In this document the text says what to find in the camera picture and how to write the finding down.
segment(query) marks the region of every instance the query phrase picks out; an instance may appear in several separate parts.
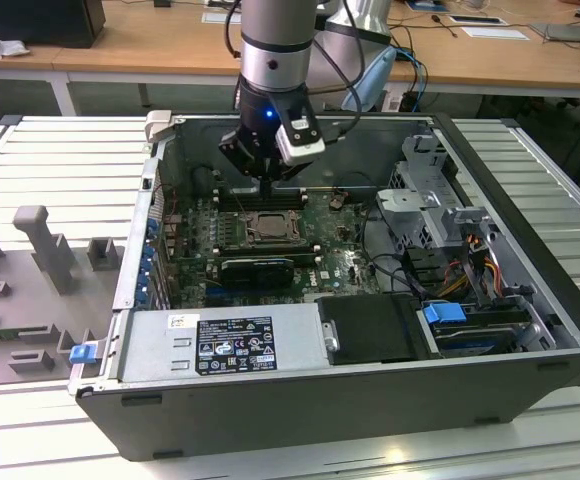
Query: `red wire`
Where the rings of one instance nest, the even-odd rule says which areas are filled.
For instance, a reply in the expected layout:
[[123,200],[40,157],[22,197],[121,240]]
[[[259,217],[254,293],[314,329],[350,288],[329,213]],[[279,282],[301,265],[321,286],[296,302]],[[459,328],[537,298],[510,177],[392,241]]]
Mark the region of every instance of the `red wire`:
[[450,275],[450,271],[452,269],[452,267],[456,266],[456,265],[460,265],[461,262],[458,260],[455,260],[454,262],[452,262],[451,264],[448,265],[448,268],[446,268],[446,273],[444,275],[444,281],[443,284],[446,285],[448,283],[449,280],[449,275]]

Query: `metal slatted surface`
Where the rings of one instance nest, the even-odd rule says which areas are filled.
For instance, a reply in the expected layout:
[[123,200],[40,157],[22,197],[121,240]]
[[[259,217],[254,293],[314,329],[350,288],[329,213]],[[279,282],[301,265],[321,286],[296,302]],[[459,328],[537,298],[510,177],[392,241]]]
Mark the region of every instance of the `metal slatted surface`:
[[[555,178],[549,159],[526,148],[514,129],[495,125],[478,120],[457,122],[459,130],[580,288],[580,201],[564,188],[562,179]],[[461,173],[457,179],[472,203],[479,205],[480,199],[468,179]]]
[[72,247],[92,237],[124,245],[149,157],[144,119],[25,117],[0,138],[0,245],[30,248],[12,226],[21,205],[45,205]]

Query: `blue tab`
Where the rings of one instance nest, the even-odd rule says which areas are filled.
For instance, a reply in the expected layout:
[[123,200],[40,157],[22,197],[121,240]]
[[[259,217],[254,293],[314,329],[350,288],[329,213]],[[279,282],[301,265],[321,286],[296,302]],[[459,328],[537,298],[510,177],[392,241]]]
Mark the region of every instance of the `blue tab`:
[[97,363],[96,354],[96,345],[75,345],[70,350],[70,363],[73,365],[79,363]]
[[153,247],[151,247],[150,245],[145,245],[143,247],[143,257],[145,258],[152,258],[154,257],[155,254],[155,249]]
[[154,218],[148,218],[147,226],[148,230],[151,232],[156,232],[159,230],[159,222],[157,222]]
[[466,314],[458,303],[431,303],[423,309],[428,323],[467,322]]
[[139,268],[141,268],[141,270],[145,272],[149,272],[150,270],[152,270],[152,262],[150,261],[149,258],[143,257],[139,262]]

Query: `sticker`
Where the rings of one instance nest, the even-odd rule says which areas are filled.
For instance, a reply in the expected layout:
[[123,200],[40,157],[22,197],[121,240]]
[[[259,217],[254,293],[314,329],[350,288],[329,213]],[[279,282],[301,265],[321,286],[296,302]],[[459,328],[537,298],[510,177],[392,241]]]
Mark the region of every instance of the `sticker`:
[[199,375],[277,369],[272,317],[198,320],[196,371]]
[[308,123],[306,117],[300,118],[298,120],[292,120],[290,125],[292,125],[292,128],[295,130],[307,130],[310,128],[310,124]]
[[200,318],[198,313],[168,315],[168,328],[195,328]]

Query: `power supply label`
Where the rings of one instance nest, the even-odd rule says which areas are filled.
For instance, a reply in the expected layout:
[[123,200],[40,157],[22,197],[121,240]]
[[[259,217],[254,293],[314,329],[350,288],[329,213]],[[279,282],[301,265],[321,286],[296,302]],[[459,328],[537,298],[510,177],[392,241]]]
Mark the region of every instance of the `power supply label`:
[[272,317],[200,320],[195,369],[199,375],[276,370]]

